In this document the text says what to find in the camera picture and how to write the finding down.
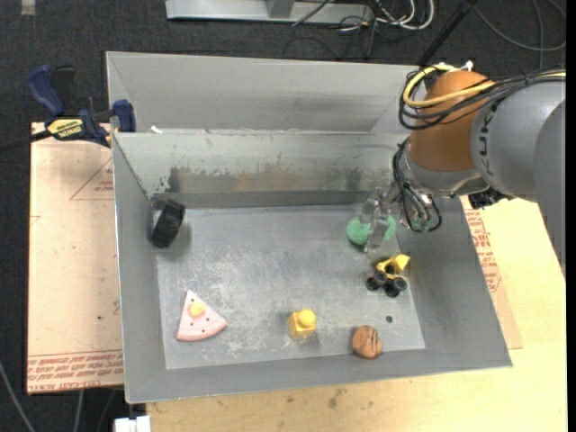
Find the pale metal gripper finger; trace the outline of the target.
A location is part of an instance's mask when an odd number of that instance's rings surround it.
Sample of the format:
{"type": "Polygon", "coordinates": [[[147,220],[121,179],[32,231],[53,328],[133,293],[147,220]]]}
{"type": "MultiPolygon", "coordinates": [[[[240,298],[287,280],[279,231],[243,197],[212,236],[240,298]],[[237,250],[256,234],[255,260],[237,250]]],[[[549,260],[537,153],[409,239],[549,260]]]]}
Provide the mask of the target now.
{"type": "Polygon", "coordinates": [[[369,224],[372,222],[374,212],[378,208],[378,199],[373,197],[368,197],[363,204],[363,207],[359,213],[359,220],[363,224],[369,224]]]}
{"type": "Polygon", "coordinates": [[[390,226],[388,214],[378,214],[373,218],[365,244],[366,252],[377,249],[385,241],[390,226]]]}

